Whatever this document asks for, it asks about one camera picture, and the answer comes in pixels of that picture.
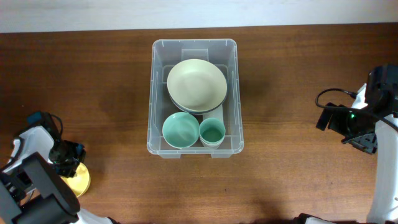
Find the cream plastic cup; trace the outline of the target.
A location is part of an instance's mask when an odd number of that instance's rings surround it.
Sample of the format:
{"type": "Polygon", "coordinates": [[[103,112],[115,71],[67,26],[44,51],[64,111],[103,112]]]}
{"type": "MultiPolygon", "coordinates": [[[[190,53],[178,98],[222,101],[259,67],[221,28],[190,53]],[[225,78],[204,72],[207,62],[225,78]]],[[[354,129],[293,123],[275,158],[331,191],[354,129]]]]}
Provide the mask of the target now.
{"type": "Polygon", "coordinates": [[[217,142],[209,142],[206,141],[204,139],[201,140],[201,143],[206,146],[206,145],[221,145],[221,143],[223,142],[223,140],[217,141],[217,142]]]}

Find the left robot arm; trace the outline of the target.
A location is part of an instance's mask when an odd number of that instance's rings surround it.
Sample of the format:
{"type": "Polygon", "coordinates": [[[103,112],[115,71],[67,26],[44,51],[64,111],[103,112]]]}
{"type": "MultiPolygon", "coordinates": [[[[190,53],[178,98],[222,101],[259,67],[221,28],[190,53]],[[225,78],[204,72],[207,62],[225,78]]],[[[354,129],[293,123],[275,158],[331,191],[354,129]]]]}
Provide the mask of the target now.
{"type": "Polygon", "coordinates": [[[10,159],[1,168],[1,220],[4,223],[106,223],[80,207],[73,186],[90,177],[84,145],[62,139],[62,120],[37,111],[15,134],[10,159]]]}

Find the green plastic cup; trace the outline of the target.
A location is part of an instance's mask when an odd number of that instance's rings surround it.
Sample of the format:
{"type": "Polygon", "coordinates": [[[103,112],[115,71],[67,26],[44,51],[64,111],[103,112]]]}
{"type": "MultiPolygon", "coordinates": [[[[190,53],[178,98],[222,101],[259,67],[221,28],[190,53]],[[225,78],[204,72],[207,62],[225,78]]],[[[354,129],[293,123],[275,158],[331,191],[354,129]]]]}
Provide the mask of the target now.
{"type": "Polygon", "coordinates": [[[199,126],[200,139],[209,142],[223,140],[226,135],[226,128],[223,122],[216,118],[208,118],[201,122],[199,126]]]}

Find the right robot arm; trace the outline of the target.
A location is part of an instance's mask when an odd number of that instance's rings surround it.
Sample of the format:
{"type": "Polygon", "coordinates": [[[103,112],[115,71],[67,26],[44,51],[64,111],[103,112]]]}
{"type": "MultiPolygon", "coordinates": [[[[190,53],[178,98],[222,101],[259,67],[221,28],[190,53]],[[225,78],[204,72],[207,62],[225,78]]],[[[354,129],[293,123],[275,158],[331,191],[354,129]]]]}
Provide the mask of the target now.
{"type": "Polygon", "coordinates": [[[330,112],[328,129],[368,154],[377,154],[376,183],[368,223],[397,223],[397,66],[369,73],[351,107],[330,112]]]}

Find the grey plastic cup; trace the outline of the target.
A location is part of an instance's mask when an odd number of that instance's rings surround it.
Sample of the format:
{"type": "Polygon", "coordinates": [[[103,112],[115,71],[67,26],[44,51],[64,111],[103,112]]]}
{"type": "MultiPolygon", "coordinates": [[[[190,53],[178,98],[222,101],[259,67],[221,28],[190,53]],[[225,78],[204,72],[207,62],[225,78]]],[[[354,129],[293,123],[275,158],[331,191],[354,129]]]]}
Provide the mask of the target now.
{"type": "Polygon", "coordinates": [[[220,147],[220,145],[206,145],[205,147],[208,149],[214,150],[214,149],[218,149],[220,147]]]}

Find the green small bowl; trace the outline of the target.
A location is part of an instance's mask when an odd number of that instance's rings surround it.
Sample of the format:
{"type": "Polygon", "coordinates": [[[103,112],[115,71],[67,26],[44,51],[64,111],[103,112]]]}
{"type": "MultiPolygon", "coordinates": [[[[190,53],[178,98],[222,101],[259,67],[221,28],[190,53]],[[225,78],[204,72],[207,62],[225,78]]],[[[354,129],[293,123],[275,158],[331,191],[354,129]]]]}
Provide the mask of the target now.
{"type": "Polygon", "coordinates": [[[177,112],[164,121],[162,134],[172,147],[177,149],[190,147],[199,138],[199,122],[189,113],[177,112]]]}

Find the yellow small bowl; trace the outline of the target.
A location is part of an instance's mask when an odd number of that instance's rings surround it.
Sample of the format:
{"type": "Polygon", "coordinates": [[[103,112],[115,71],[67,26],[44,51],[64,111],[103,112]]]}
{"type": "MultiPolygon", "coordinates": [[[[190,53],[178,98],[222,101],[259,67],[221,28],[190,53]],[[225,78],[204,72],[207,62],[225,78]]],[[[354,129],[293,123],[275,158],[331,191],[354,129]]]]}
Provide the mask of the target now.
{"type": "Polygon", "coordinates": [[[61,179],[71,188],[77,197],[82,196],[89,189],[91,183],[90,173],[82,162],[77,167],[74,177],[61,176],[61,179]]]}

